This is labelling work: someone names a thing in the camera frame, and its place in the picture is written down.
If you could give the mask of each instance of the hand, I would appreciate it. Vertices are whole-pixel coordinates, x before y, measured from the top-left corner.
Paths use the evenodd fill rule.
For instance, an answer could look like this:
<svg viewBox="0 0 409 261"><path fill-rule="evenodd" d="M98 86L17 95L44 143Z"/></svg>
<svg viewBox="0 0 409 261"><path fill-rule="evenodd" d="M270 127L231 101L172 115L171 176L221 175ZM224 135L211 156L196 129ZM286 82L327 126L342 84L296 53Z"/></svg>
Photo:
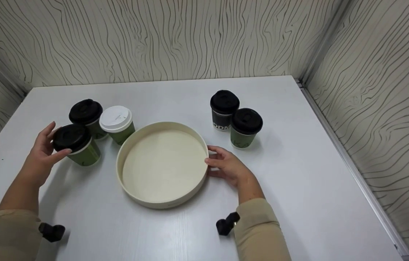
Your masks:
<svg viewBox="0 0 409 261"><path fill-rule="evenodd" d="M204 162L210 167L219 168L219 170L209 170L209 176L223 178L236 188L243 180L253 176L253 173L232 152L209 145L208 150L216 152L216 154L209 155L209 158L206 158Z"/></svg>
<svg viewBox="0 0 409 261"><path fill-rule="evenodd" d="M38 134L17 179L39 188L47 180L53 165L71 153L70 149L65 149L52 154L55 126L55 122L52 122Z"/></svg>

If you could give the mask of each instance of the metal frame edge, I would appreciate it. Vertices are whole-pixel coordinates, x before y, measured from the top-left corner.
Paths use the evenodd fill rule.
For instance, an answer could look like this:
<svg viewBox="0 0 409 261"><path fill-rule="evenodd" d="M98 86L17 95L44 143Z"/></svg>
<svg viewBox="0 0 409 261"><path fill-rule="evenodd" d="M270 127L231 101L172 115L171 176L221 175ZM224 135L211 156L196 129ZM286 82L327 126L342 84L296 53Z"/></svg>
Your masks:
<svg viewBox="0 0 409 261"><path fill-rule="evenodd" d="M384 227L385 231L387 232L388 236L392 240L393 244L395 244L395 247L398 253L400 253L400 256L403 258L403 261L409 261L409 248L403 241L403 238L400 236L400 234L396 230L395 226L393 225L388 215L385 213L385 210L383 210L382 206L378 202L375 195L370 190L369 185L367 185L361 173L359 172L356 165L354 164L351 157L349 156L348 152L343 147L342 142L338 139L334 130L330 126L327 119L324 117L324 114L322 114L321 110L319 109L319 107L317 106L316 102L312 98L311 94L307 91L307 89L301 88L301 92L304 94L304 97L306 98L307 102L313 109L314 113L317 116L317 119L319 119L319 122L322 124L322 127L324 127L327 135L330 137L330 140L334 144L338 153L340 154L340 156L342 156L342 159L345 162L345 165L350 170L351 175L353 176L354 180L360 187L365 198L371 205L372 210L374 211L375 215L377 215L377 218L380 220L380 223Z"/></svg>

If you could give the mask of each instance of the person's right hand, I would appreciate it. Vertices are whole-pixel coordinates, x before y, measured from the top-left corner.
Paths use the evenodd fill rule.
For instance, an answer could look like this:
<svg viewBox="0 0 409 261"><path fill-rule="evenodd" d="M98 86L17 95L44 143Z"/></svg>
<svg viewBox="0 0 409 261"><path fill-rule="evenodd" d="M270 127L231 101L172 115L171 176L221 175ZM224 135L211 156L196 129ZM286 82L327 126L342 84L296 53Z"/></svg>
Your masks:
<svg viewBox="0 0 409 261"><path fill-rule="evenodd" d="M238 187L242 180L253 176L253 173L232 152L211 145L208 145L208 150L216 154L210 154L204 162L210 167L219 168L219 170L208 170L209 176L223 178L234 187Z"/></svg>

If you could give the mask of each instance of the person's left hand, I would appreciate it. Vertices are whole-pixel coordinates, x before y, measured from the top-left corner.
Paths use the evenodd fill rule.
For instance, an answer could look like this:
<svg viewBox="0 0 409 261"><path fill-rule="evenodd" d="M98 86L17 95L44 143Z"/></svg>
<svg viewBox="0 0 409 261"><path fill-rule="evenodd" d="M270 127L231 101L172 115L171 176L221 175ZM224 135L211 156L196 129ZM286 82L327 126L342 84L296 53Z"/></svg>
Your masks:
<svg viewBox="0 0 409 261"><path fill-rule="evenodd" d="M55 122L50 123L45 129L39 132L35 144L30 150L21 171L17 178L24 180L37 188L41 187L50 175L53 165L71 153L70 149L53 153L53 135L57 129Z"/></svg>

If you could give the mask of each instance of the black cup lid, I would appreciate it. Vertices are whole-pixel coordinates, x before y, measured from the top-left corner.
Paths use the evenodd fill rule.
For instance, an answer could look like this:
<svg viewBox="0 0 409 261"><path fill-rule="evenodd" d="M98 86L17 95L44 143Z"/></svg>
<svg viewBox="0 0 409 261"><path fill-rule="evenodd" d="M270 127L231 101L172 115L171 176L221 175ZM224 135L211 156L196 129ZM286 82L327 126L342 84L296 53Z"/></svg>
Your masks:
<svg viewBox="0 0 409 261"><path fill-rule="evenodd" d="M100 118L103 107L92 99L85 99L72 106L69 120L77 124L90 124Z"/></svg>
<svg viewBox="0 0 409 261"><path fill-rule="evenodd" d="M90 130L80 124L69 124L59 128L53 137L53 147L57 152L71 149L78 152L90 142Z"/></svg>
<svg viewBox="0 0 409 261"><path fill-rule="evenodd" d="M240 106L240 100L231 91L220 90L211 97L211 108L220 114L232 114Z"/></svg>
<svg viewBox="0 0 409 261"><path fill-rule="evenodd" d="M263 118L254 109L238 109L232 115L232 127L244 135L253 135L258 133L263 127Z"/></svg>

